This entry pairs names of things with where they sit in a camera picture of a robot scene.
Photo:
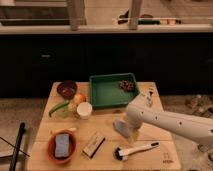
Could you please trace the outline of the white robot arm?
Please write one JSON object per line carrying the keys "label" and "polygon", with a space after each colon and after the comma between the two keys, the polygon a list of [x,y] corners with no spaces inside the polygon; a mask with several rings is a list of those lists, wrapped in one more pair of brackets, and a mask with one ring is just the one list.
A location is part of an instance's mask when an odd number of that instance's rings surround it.
{"label": "white robot arm", "polygon": [[213,119],[154,109],[150,95],[139,94],[126,106],[126,117],[133,129],[143,122],[213,148]]}

